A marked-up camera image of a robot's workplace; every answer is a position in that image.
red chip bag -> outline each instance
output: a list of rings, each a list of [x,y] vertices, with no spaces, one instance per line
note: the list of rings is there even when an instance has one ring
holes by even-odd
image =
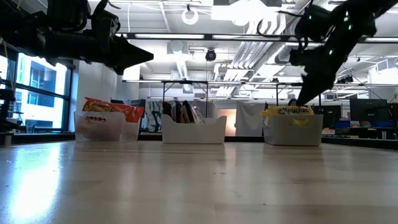
[[[135,106],[123,105],[119,103],[109,103],[103,100],[86,97],[86,103],[83,106],[83,111],[96,112],[122,112],[126,116],[128,123],[138,123],[139,118],[144,113],[144,108],[137,108]]]

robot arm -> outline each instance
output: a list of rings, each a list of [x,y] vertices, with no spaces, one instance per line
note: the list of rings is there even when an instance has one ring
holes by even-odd
[[[47,14],[25,15],[11,0],[0,0],[0,37],[21,52],[43,57],[53,65],[59,58],[99,62],[118,75],[154,58],[123,36],[116,36],[119,19],[104,10],[109,0],[101,0],[92,15],[87,0],[48,2]],[[91,29],[84,29],[88,19]]]
[[[304,105],[314,97],[331,89],[336,72],[347,61],[349,53],[362,36],[373,37],[375,19],[392,8],[398,0],[347,0],[328,11],[310,4],[297,23],[297,50],[290,53],[292,65],[304,66],[303,87],[297,100]],[[325,42],[313,50],[306,50],[308,40]]]

yellow noodle package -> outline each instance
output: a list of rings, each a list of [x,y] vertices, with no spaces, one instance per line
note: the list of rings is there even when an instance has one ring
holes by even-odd
[[[270,106],[268,110],[261,111],[264,117],[264,124],[271,123],[271,115],[313,115],[311,107],[306,106]],[[306,119],[292,119],[290,126],[308,126],[309,121]]]

table surface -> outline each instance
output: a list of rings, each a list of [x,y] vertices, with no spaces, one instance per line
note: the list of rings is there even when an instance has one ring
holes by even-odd
[[[398,154],[323,144],[0,150],[0,223],[396,223]]]

white plastic bin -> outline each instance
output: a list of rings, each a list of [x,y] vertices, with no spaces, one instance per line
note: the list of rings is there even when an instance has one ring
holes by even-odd
[[[292,120],[308,120],[296,126]],[[271,115],[264,122],[264,140],[276,146],[319,146],[322,141],[323,115]]]
[[[138,123],[127,123],[121,112],[75,112],[77,141],[137,141]]]
[[[169,115],[162,115],[163,143],[223,144],[226,116],[206,118],[205,124],[178,124]]]

